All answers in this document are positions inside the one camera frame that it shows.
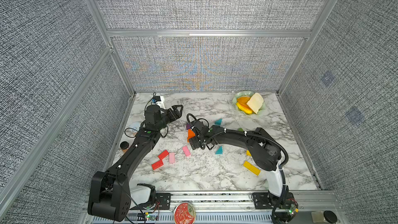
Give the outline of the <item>pink rectangle block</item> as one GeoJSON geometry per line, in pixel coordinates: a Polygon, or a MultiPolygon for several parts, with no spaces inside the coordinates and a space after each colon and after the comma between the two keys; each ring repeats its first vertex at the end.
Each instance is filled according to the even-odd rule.
{"type": "Polygon", "coordinates": [[[184,146],[184,147],[182,148],[182,150],[183,150],[183,153],[184,153],[184,155],[185,155],[186,157],[190,157],[190,156],[191,156],[191,152],[190,152],[188,146],[184,146]]]}
{"type": "Polygon", "coordinates": [[[169,153],[169,164],[174,164],[176,162],[175,153],[169,153]]]}

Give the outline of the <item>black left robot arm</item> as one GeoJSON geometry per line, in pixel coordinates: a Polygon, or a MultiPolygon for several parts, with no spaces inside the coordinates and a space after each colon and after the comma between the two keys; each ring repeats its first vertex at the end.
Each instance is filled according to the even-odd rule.
{"type": "Polygon", "coordinates": [[[165,110],[158,105],[145,108],[145,120],[127,152],[106,171],[98,171],[91,180],[87,212],[121,222],[133,203],[129,182],[144,159],[161,137],[161,130],[182,116],[182,105],[173,105],[165,110]]]}

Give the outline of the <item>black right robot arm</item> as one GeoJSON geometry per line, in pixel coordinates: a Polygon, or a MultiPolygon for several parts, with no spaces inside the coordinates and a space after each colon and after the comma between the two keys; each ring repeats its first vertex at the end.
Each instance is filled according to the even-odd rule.
{"type": "Polygon", "coordinates": [[[285,148],[276,142],[264,129],[237,131],[219,125],[209,126],[208,121],[187,115],[187,122],[195,136],[189,139],[195,149],[212,150],[216,145],[231,145],[250,152],[257,167],[267,172],[268,198],[271,206],[280,207],[286,202],[288,186],[284,175],[284,166],[289,161],[285,148]]]}

